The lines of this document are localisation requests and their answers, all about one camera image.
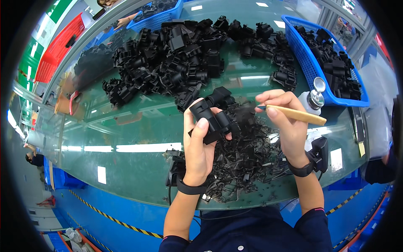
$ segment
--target navy shirt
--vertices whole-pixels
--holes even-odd
[[[39,167],[43,166],[44,156],[42,154],[36,154],[36,156],[32,157],[31,164]]]
[[[283,221],[278,208],[246,211],[214,211],[203,215],[210,219],[245,212],[225,219],[202,220],[200,234],[192,242],[169,235],[162,240],[159,251],[333,251],[328,219],[322,208],[304,214],[293,228]]]

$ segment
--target green table surface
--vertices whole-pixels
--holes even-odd
[[[191,11],[191,7],[197,5],[202,5],[203,8]],[[296,12],[284,8],[289,7],[285,2],[269,1],[267,5],[268,7],[260,7],[249,0],[195,0],[184,4],[181,18],[197,21],[210,18],[215,21],[220,15],[225,15],[231,21],[237,19],[251,27],[258,22],[267,22],[275,31],[284,31],[274,21],[281,21],[282,14],[298,16]],[[212,93],[214,88],[224,86],[232,92],[236,101],[242,102],[254,100],[257,94],[266,90],[281,88],[281,85],[268,80],[272,72],[278,69],[270,62],[252,58],[240,59],[236,46],[229,42],[221,49],[220,54],[225,60],[225,71],[221,78],[212,79],[207,87],[202,87],[200,96],[204,97]],[[309,88],[301,67],[296,65],[298,87],[294,93],[299,96]],[[77,122],[70,116],[56,117],[58,121],[54,124],[58,125],[60,133],[53,133],[53,137],[58,137],[59,145],[45,146],[44,153],[54,155],[58,167],[96,188],[135,201],[168,206],[163,199],[168,196],[165,179],[169,159],[163,157],[161,150],[165,145],[150,144],[181,145],[183,115],[177,110],[172,97],[159,94],[138,94],[122,108],[111,109],[101,85],[102,80],[110,78],[119,78],[117,69],[106,73],[83,92],[81,105],[86,113],[82,121]],[[360,157],[347,108],[324,107],[321,116],[328,120],[326,125],[309,125],[307,138],[325,136],[328,138],[329,152],[340,148],[342,152],[342,167],[335,165],[340,162],[340,158],[331,160],[329,155],[328,170],[320,180],[322,187],[325,187],[356,170],[365,163],[366,156]],[[273,126],[269,119],[266,122]],[[110,152],[99,152],[101,149]],[[98,167],[106,168],[106,184],[98,181]],[[228,203],[214,200],[206,203],[201,200],[197,208],[249,208],[298,196],[293,176],[281,177],[267,184],[257,182],[256,185],[258,192],[234,194],[228,199],[232,200]],[[176,192],[176,188],[173,188],[172,198]]]

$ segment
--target hand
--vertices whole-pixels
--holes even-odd
[[[258,96],[256,101],[260,106],[275,105],[305,111],[301,102],[292,92],[284,92],[281,89],[269,90]],[[305,140],[308,123],[287,118],[281,111],[275,108],[266,109],[267,116],[280,129],[281,150],[287,160],[295,168],[302,168],[309,163],[305,154]]]
[[[118,21],[119,21],[118,26],[115,29],[113,29],[114,31],[116,31],[117,29],[120,29],[123,26],[126,26],[130,22],[130,18],[124,17],[122,19],[118,19]]]
[[[201,101],[199,98],[192,103],[195,104]],[[211,108],[214,114],[221,112],[221,109]],[[214,148],[217,141],[205,145],[203,139],[207,135],[209,123],[206,118],[201,118],[196,125],[193,123],[193,114],[189,108],[183,114],[183,146],[185,149],[186,159],[186,175],[183,182],[189,186],[199,186],[206,181],[207,176],[213,169]],[[192,131],[192,137],[189,136],[189,131]],[[229,133],[225,136],[231,140],[232,135]]]

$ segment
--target black wrist strap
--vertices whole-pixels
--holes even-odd
[[[309,164],[307,164],[306,166],[302,167],[302,168],[295,168],[294,166],[292,166],[290,164],[290,162],[288,162],[287,159],[287,164],[288,164],[288,168],[290,169],[290,171],[297,177],[306,177],[309,174],[311,174],[311,172],[314,169],[314,163],[310,160]]]
[[[183,182],[183,178],[177,177],[178,191],[187,195],[199,195],[204,194],[207,190],[207,181],[199,186],[189,186]]]

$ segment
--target red plastic basket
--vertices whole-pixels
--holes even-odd
[[[38,70],[36,71],[35,81],[48,83],[52,78],[56,68],[59,66],[63,57],[70,50],[66,48],[67,42],[75,34],[77,37],[84,31],[84,23],[81,19],[81,14],[78,14],[50,43],[45,53],[43,54]]]

